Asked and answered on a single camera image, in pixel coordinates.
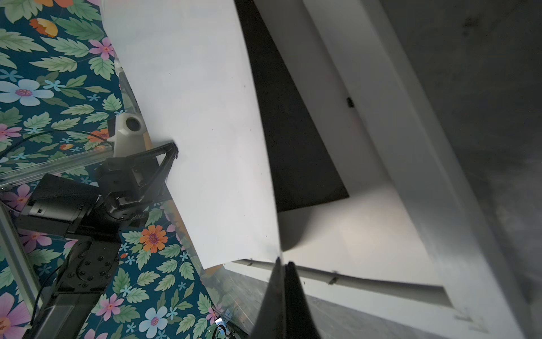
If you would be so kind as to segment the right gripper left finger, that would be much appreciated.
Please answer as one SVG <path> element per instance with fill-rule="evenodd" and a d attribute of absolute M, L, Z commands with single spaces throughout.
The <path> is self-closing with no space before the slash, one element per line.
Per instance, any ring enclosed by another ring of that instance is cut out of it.
<path fill-rule="evenodd" d="M 249 338 L 286 338 L 285 277 L 281 258 L 273 267 L 261 309 Z"/>

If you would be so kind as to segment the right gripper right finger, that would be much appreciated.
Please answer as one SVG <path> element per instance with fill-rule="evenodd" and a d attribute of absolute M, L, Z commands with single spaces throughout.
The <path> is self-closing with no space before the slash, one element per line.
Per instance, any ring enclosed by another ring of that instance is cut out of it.
<path fill-rule="evenodd" d="M 296 266 L 285 266 L 286 338 L 320 339 Z"/>

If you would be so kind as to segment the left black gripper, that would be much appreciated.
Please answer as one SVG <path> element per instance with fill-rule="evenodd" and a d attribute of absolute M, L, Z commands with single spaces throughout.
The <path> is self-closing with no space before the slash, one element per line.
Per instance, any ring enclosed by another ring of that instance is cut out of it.
<path fill-rule="evenodd" d="M 178 154 L 170 142 L 128 158 L 106 159 L 96 169 L 99 212 L 113 223 L 140 223 L 147 207 L 172 199 L 166 181 Z"/>

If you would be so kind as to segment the brown cardboard backing board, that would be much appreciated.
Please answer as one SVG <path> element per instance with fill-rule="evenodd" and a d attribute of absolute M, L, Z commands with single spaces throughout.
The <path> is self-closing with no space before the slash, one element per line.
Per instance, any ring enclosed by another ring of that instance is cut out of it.
<path fill-rule="evenodd" d="M 179 213 L 178 208 L 175 205 L 173 200 L 163 201 L 161 203 L 156 203 L 152 210 L 161 210 L 162 216 L 155 217 L 154 213 L 149 214 L 149 220 L 147 221 L 146 227 L 149 225 L 154 225 L 157 223 L 162 226 L 162 229 L 166 232 L 166 235 L 169 237 L 169 244 L 173 244 L 173 240 L 179 244 L 183 253 L 187 253 L 187 257 L 191 260 L 194 265 L 195 271 L 201 276 L 202 281 L 206 281 L 216 273 L 219 272 L 223 265 L 213 266 L 212 268 L 203 268 L 203 264 L 200 261 L 196 247 L 192 242 L 189 231 L 187 230 L 181 213 Z"/>

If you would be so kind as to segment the white photo mat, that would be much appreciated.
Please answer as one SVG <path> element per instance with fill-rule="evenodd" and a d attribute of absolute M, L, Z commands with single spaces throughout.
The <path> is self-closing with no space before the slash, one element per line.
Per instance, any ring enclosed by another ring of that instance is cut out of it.
<path fill-rule="evenodd" d="M 286 260 L 353 278 L 441 284 L 302 1 L 254 1 L 348 198 L 278 211 Z"/>

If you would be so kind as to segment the white picture frame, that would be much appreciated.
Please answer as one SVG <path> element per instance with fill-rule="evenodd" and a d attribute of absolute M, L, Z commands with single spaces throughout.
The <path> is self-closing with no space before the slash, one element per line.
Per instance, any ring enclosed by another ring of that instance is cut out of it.
<path fill-rule="evenodd" d="M 441 282 L 298 266 L 323 337 L 540 338 L 540 1 L 302 2 Z"/>

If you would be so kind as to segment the clear acrylic sheet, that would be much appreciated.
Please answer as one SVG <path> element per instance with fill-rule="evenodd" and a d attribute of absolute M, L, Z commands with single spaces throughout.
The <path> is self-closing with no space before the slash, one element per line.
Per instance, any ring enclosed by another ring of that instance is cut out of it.
<path fill-rule="evenodd" d="M 349 194 L 254 1 L 236 1 L 279 212 Z"/>

